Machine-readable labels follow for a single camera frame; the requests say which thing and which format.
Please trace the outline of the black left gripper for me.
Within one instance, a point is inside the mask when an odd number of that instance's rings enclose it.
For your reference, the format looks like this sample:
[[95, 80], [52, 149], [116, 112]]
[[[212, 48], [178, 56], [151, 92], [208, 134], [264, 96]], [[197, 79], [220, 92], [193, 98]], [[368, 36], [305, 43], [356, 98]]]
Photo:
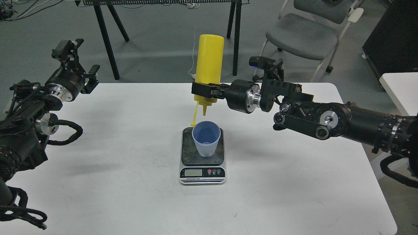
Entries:
[[45, 87], [50, 96], [58, 98], [61, 102], [71, 102], [79, 93], [91, 94], [99, 84], [96, 73], [100, 65], [93, 65], [85, 74], [85, 70], [79, 63], [78, 48], [82, 43], [84, 43], [82, 38], [74, 41], [61, 40], [52, 50], [51, 57], [59, 60], [63, 67], [58, 68], [52, 74], [45, 83]]

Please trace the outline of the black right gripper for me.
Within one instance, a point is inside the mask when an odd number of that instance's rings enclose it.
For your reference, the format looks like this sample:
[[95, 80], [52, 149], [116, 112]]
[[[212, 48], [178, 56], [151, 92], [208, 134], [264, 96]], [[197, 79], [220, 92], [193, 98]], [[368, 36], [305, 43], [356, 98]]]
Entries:
[[193, 82], [191, 93], [203, 98], [225, 99], [230, 109], [250, 114], [260, 107], [260, 85], [236, 79], [231, 85]]

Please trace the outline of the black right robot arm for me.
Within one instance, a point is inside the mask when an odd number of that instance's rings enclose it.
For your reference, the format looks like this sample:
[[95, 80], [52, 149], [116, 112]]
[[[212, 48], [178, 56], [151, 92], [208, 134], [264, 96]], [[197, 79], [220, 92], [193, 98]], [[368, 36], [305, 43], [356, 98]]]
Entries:
[[236, 79], [230, 85], [193, 82], [192, 94], [205, 98], [226, 99], [230, 109], [252, 113], [255, 108], [270, 112], [276, 103], [274, 130], [290, 129], [326, 140], [345, 137], [372, 146], [372, 153], [391, 153], [380, 162], [381, 171], [406, 186], [417, 188], [409, 177], [390, 170], [389, 164], [409, 160], [409, 171], [417, 177], [417, 116], [399, 116], [362, 109], [354, 102], [317, 103], [313, 95], [302, 92], [302, 86], [284, 82], [282, 60], [252, 56], [249, 65], [263, 70], [263, 77], [252, 81]]

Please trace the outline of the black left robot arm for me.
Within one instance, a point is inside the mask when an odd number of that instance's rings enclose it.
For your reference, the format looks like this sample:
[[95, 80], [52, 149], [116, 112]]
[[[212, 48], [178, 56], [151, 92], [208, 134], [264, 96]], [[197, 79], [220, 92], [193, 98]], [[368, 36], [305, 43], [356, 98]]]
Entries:
[[78, 124], [58, 119], [53, 111], [80, 94], [90, 94], [98, 85], [99, 65], [86, 72], [79, 63], [78, 49], [84, 39], [62, 40], [52, 50], [60, 67], [45, 85], [26, 79], [12, 85], [11, 105], [0, 126], [1, 221], [24, 220], [45, 230], [47, 215], [27, 207], [28, 196], [21, 188], [7, 186], [17, 172], [34, 169], [48, 158], [47, 145], [63, 146], [83, 133]]

